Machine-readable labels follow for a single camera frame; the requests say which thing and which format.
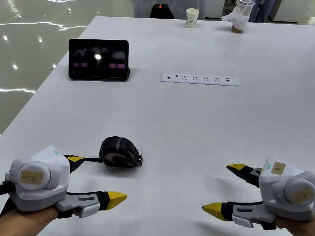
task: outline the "gray gripper part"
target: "gray gripper part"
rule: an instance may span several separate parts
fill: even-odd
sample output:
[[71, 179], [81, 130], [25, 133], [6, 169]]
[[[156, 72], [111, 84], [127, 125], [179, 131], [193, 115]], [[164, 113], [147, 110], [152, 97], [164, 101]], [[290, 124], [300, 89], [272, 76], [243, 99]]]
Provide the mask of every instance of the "gray gripper part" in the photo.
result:
[[80, 218], [96, 214], [100, 204], [96, 194], [87, 195], [70, 195], [67, 194], [65, 199], [56, 203], [56, 208], [60, 211], [79, 209]]
[[234, 205], [232, 219], [236, 224], [252, 228], [253, 221], [272, 223], [276, 215], [266, 211], [264, 204], [241, 206]]
[[251, 175], [259, 177], [260, 176], [260, 168], [253, 169], [251, 172]]

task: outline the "person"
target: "person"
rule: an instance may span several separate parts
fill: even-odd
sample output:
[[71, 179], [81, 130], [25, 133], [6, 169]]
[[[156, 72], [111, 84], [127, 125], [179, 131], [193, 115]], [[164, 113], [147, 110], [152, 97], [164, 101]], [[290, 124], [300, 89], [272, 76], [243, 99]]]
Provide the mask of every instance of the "person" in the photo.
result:
[[52, 206], [34, 212], [14, 209], [0, 217], [0, 236], [35, 236], [57, 217]]
[[[0, 235], [35, 236], [57, 217], [58, 211], [54, 207], [36, 212], [15, 209], [0, 217]], [[277, 218], [276, 225], [280, 229], [287, 229], [293, 236], [315, 236], [315, 220], [300, 222]]]
[[294, 221], [278, 217], [276, 225], [280, 229], [287, 229], [293, 236], [315, 236], [315, 220]]

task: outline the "power strip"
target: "power strip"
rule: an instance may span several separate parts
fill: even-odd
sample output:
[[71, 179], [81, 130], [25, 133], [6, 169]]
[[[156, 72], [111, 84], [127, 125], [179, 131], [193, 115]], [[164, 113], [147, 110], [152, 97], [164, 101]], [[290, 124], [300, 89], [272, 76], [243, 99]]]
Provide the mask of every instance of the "power strip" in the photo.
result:
[[205, 85], [226, 85], [239, 86], [240, 83], [236, 78], [214, 76], [214, 75], [184, 75], [175, 73], [162, 74], [161, 81], [189, 84], [205, 84]]

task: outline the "black tape measure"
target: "black tape measure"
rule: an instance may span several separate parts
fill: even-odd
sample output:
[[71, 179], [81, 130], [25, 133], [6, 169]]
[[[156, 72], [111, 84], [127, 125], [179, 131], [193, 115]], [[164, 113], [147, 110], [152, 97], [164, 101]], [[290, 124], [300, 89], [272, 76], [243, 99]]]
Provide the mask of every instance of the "black tape measure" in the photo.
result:
[[99, 151], [99, 158], [85, 158], [75, 155], [64, 155], [70, 162], [70, 173], [83, 162], [103, 162], [107, 166], [132, 168], [142, 165], [142, 155], [133, 143], [118, 136], [105, 139]]

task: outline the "handwritten label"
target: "handwritten label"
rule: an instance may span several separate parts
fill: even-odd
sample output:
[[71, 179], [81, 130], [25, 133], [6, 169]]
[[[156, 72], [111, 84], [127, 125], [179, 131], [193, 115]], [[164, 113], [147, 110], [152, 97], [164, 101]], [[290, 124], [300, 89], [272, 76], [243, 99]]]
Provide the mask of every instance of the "handwritten label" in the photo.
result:
[[290, 196], [290, 199], [294, 202], [294, 203], [297, 203], [297, 204], [300, 204], [300, 203], [303, 203], [304, 201], [308, 200], [308, 199], [314, 199], [315, 195], [314, 195], [314, 192], [306, 187], [304, 189], [302, 189], [301, 191], [295, 193], [295, 194], [292, 194]]
[[41, 184], [44, 178], [43, 172], [35, 171], [21, 171], [20, 182], [21, 183], [31, 183], [31, 184]]
[[282, 173], [284, 172], [284, 169], [285, 169], [285, 163], [276, 162], [272, 168], [271, 173], [281, 176]]

